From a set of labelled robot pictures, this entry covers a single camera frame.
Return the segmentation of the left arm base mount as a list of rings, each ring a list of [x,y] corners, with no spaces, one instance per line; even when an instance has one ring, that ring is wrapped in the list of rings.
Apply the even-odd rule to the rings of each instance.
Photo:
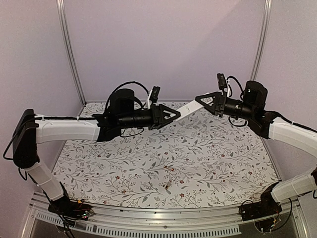
[[[47,199],[50,203],[48,210],[64,218],[87,220],[90,216],[94,215],[91,205],[84,203],[83,200],[72,201],[66,191],[64,191],[63,196],[57,200],[51,200],[48,196]]]

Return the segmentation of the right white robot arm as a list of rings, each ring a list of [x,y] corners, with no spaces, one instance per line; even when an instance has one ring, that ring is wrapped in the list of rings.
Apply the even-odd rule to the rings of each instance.
[[[244,119],[247,126],[258,136],[284,142],[295,148],[317,155],[317,132],[314,129],[288,120],[280,113],[266,111],[267,89],[259,82],[247,81],[242,91],[242,98],[228,98],[227,80],[223,74],[217,75],[218,92],[196,96],[195,100],[214,116],[227,115],[235,119]],[[317,188],[317,169],[313,167],[307,172],[286,181],[271,185],[261,195],[261,202],[256,206],[260,216],[267,216],[275,209],[275,203],[294,196],[305,195]]]

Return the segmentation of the white remote control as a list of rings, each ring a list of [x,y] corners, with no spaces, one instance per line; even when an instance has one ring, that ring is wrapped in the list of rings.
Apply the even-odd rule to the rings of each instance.
[[[180,117],[177,118],[175,121],[180,121],[185,117],[193,114],[194,112],[200,110],[201,108],[203,108],[203,105],[198,103],[196,100],[192,100],[189,103],[177,109],[177,111],[180,112]]]

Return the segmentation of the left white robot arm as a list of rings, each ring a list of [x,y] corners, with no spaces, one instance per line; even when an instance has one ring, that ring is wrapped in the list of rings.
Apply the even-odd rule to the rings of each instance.
[[[34,113],[27,109],[22,114],[10,142],[3,152],[26,176],[33,179],[55,208],[63,215],[70,215],[73,203],[60,182],[47,165],[40,161],[37,145],[52,141],[88,140],[111,141],[122,135],[122,130],[137,128],[161,129],[181,116],[177,110],[157,104],[160,87],[147,90],[146,102],[142,103],[128,82],[116,87],[107,99],[105,111],[91,117],[54,117]],[[7,152],[12,149],[12,157]]]

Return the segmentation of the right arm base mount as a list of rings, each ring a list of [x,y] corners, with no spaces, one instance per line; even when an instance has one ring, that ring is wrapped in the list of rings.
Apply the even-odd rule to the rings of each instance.
[[[279,202],[275,202],[271,195],[272,188],[267,188],[261,195],[260,201],[251,202],[249,204],[243,203],[239,207],[239,214],[243,221],[254,220],[282,211]]]

